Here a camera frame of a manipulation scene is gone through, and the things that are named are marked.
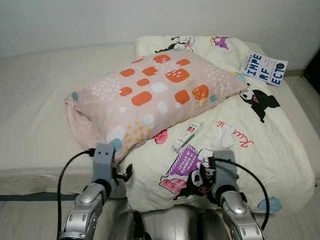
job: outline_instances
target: white mattress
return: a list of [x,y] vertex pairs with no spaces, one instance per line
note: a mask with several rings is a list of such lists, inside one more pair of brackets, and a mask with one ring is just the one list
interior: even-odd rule
[[[256,44],[250,47],[259,50]],[[63,165],[82,151],[69,131],[65,96],[134,59],[134,45],[128,44],[50,51],[0,61],[0,195],[56,191]],[[285,82],[271,91],[291,120],[319,177],[320,141],[311,123]],[[76,160],[66,172],[63,192],[81,192],[91,174],[89,157]]]

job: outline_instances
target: mattress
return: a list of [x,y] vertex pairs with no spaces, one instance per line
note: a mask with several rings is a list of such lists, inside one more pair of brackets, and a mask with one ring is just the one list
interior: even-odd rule
[[[256,44],[249,46],[261,51]],[[82,151],[69,131],[63,99],[74,88],[134,59],[134,45],[127,44],[49,51],[0,61],[0,195],[56,191],[63,165]],[[271,91],[319,176],[320,141],[308,118],[285,83]],[[62,192],[81,192],[91,176],[91,159],[80,157],[65,173]]]

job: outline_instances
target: book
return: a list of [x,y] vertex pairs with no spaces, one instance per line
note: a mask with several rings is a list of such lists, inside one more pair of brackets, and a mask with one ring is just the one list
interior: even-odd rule
[[244,59],[241,73],[279,87],[287,65],[288,61],[274,59],[251,51]]

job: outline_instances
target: pink pillow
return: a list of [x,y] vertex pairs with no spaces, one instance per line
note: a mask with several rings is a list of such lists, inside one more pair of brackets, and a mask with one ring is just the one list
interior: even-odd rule
[[118,163],[132,146],[246,87],[235,75],[178,48],[140,58],[75,90],[65,99],[67,119],[82,147],[111,143]]

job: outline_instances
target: wire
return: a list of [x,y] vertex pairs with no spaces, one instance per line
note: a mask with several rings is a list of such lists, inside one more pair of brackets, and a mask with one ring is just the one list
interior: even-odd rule
[[61,208],[61,182],[62,182],[62,178],[65,174],[65,171],[67,169],[67,167],[70,165],[70,163],[75,160],[77,157],[83,155],[83,154],[89,154],[90,157],[92,157],[95,154],[95,148],[90,148],[86,151],[82,151],[80,153],[78,153],[77,155],[74,155],[63,167],[60,176],[59,176],[59,180],[58,180],[58,187],[57,187],[57,191],[56,191],[56,195],[57,195],[57,203],[58,203],[58,224],[57,224],[57,233],[56,233],[56,239],[58,240],[59,235],[61,233],[61,222],[62,222],[62,208]]
[[222,162],[222,163],[226,163],[226,164],[231,164],[231,165],[234,165],[234,166],[237,166],[238,168],[241,168],[242,170],[246,171],[248,174],[250,174],[257,182],[258,184],[260,185],[260,187],[262,188],[262,191],[263,191],[263,194],[264,194],[264,198],[265,198],[265,203],[266,203],[266,210],[265,210],[265,216],[264,216],[264,221],[261,225],[261,229],[264,230],[266,225],[267,225],[267,222],[269,220],[269,215],[270,215],[270,203],[269,203],[269,198],[268,198],[268,194],[267,194],[267,191],[264,187],[264,185],[262,184],[262,182],[259,180],[259,178],[257,178],[256,175],[254,175],[250,170],[248,170],[247,168],[245,168],[244,166],[241,166],[240,164],[238,163],[235,163],[233,161],[230,161],[230,160],[225,160],[225,159],[221,159],[221,158],[214,158],[215,161],[218,161],[218,162]]

